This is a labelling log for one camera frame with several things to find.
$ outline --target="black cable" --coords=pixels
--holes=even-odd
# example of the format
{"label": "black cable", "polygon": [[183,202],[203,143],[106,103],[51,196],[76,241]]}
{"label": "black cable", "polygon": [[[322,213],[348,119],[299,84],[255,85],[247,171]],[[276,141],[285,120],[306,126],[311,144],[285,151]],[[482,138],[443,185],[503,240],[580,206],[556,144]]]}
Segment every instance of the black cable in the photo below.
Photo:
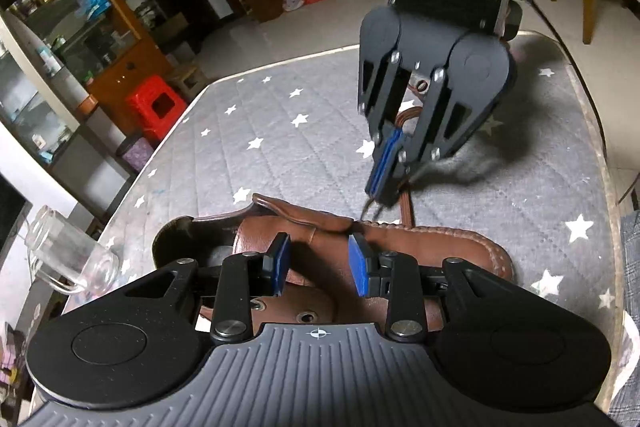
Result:
{"label": "black cable", "polygon": [[599,114],[599,112],[598,112],[598,110],[596,108],[596,104],[595,104],[595,102],[593,102],[593,97],[591,96],[591,91],[589,91],[589,88],[587,87],[587,83],[584,81],[584,77],[582,76],[582,73],[580,73],[580,69],[578,68],[578,64],[575,63],[574,56],[569,51],[569,48],[566,47],[566,44],[564,44],[564,41],[562,40],[562,37],[556,31],[556,29],[554,28],[552,23],[549,21],[549,19],[546,17],[545,13],[540,9],[540,6],[538,6],[536,1],[535,0],[526,0],[526,1],[534,9],[534,11],[538,14],[538,16],[543,20],[543,22],[546,24],[546,26],[551,30],[551,32],[553,33],[554,37],[556,38],[556,40],[560,44],[560,47],[564,51],[564,54],[567,56],[567,58],[569,59],[569,62],[571,63],[572,67],[574,68],[575,74],[578,76],[578,80],[580,80],[580,85],[582,86],[582,89],[584,90],[584,93],[587,95],[587,99],[589,100],[589,104],[591,105],[591,109],[593,109],[593,114],[596,117],[596,122],[598,124],[598,130],[600,131],[600,139],[602,140],[602,155],[604,156],[604,161],[607,162],[607,141],[605,140],[605,137],[604,137],[604,127],[602,125],[602,120],[600,119],[600,114]]}
{"label": "black cable", "polygon": [[622,201],[629,195],[629,192],[634,189],[634,187],[638,183],[638,180],[640,180],[640,172],[638,172],[638,175],[635,177],[634,181],[631,183],[631,185],[629,185],[629,188],[625,190],[625,193],[622,194],[622,197],[618,200],[618,204],[622,203]]}

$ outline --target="chair leg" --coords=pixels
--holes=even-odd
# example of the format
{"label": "chair leg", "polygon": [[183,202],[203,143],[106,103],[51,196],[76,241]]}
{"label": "chair leg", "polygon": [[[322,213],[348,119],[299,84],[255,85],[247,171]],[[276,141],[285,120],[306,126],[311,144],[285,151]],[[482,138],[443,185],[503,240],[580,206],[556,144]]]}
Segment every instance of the chair leg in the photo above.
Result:
{"label": "chair leg", "polygon": [[591,44],[595,25],[595,0],[582,0],[582,42],[584,44]]}

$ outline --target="tiled floor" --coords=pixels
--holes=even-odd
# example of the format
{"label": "tiled floor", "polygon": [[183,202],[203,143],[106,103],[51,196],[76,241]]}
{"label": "tiled floor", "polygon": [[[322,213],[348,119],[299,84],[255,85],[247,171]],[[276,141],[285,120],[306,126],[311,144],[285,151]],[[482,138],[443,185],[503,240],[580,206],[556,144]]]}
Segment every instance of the tiled floor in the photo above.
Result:
{"label": "tiled floor", "polygon": [[[324,0],[258,24],[235,22],[210,35],[198,55],[211,78],[357,44],[360,22],[386,0]],[[593,42],[582,44],[582,0],[538,0],[569,46],[604,122],[609,168],[619,194],[640,170],[640,21],[617,0],[598,0]],[[522,29],[548,34],[527,6]],[[627,198],[622,213],[630,211]]]}

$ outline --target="gray textured surface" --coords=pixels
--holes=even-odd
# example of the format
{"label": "gray textured surface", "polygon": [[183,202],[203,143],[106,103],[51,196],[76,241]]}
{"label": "gray textured surface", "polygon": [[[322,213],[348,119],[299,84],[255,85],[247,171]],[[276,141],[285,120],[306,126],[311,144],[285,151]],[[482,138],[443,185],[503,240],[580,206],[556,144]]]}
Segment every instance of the gray textured surface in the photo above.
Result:
{"label": "gray textured surface", "polygon": [[[559,294],[546,297],[611,340],[614,304],[600,307],[599,298],[607,289],[615,293],[605,189],[565,59],[541,36],[521,35],[511,49],[519,75],[494,113],[501,124],[491,134],[479,130],[427,188],[414,190],[416,223],[484,234],[506,248],[527,289],[545,270],[562,276]],[[357,50],[342,51],[212,84],[102,235],[100,242],[124,260],[118,285],[154,269],[151,244],[164,223],[237,210],[251,192],[359,217],[372,160],[356,152],[369,140],[356,111],[357,57]],[[540,75],[546,68],[551,76]],[[302,92],[290,97],[295,89]],[[291,122],[299,114],[307,123],[296,128]],[[248,149],[256,137],[264,139],[260,148]],[[241,187],[250,190],[246,202],[234,203]],[[593,226],[588,239],[569,243],[565,222],[580,214]],[[393,208],[380,219],[399,217]],[[73,297],[67,309],[84,299]]]}
{"label": "gray textured surface", "polygon": [[637,427],[640,425],[640,212],[623,217],[622,239],[625,245],[625,310],[628,318],[618,367],[627,366],[631,371],[625,386],[611,402],[609,415],[622,427]]}
{"label": "gray textured surface", "polygon": [[426,351],[374,325],[265,325],[213,350],[202,370],[158,403],[117,412],[47,403],[25,427],[610,426],[593,405],[522,415],[490,409],[440,376]]}

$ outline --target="mattress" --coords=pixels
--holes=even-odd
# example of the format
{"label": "mattress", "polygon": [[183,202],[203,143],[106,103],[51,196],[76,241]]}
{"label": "mattress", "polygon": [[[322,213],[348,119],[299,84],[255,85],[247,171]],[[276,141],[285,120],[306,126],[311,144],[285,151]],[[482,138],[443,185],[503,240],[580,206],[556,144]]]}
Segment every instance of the mattress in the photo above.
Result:
{"label": "mattress", "polygon": [[[518,284],[587,318],[615,347],[619,219],[589,108],[555,42],[522,33],[511,50],[513,90],[413,191],[416,224],[475,230],[502,245]],[[151,245],[169,220],[238,210],[253,192],[359,218],[373,143],[356,108],[357,77],[352,46],[207,87],[100,238],[122,258],[116,285],[154,269]],[[401,108],[412,105],[408,91]],[[378,219],[399,218],[396,206]],[[86,300],[74,296],[67,310]]]}

